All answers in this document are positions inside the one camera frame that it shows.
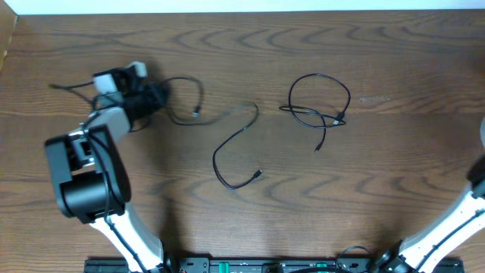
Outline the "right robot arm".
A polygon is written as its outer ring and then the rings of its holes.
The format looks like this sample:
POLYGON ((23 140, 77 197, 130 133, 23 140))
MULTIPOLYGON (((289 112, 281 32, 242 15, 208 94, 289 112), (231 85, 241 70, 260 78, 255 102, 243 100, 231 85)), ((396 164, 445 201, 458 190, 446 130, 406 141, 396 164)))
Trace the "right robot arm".
POLYGON ((371 272, 432 272, 439 262, 484 229, 484 158, 467 174, 457 200, 422 231, 398 242, 371 266, 371 272))

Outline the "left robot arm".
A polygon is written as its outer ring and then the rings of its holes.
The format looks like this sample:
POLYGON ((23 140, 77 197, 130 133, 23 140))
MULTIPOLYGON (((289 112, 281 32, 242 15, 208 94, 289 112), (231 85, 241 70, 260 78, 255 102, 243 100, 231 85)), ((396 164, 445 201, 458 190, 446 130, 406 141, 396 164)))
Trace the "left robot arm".
POLYGON ((93 74, 97 95, 80 126, 45 141, 55 199, 68 218, 78 218, 104 234, 123 255, 131 272, 176 272, 164 250, 131 204, 130 181, 117 141, 136 121, 150 118, 167 103, 167 90, 146 83, 144 63, 134 61, 93 74))

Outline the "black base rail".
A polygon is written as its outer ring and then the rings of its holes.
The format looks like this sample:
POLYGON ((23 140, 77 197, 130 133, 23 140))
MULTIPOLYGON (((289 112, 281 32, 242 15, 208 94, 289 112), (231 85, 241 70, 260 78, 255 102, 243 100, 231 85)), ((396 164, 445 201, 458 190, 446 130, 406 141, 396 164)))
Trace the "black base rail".
MULTIPOLYGON (((210 259, 191 257, 181 259, 172 267, 179 273, 265 273, 294 272, 305 268, 318 268, 327 272, 330 268, 341 268, 350 272, 364 272, 371 260, 364 257, 342 257, 340 259, 210 259)), ((128 263, 123 259, 87 259, 84 273, 127 273, 128 263)))

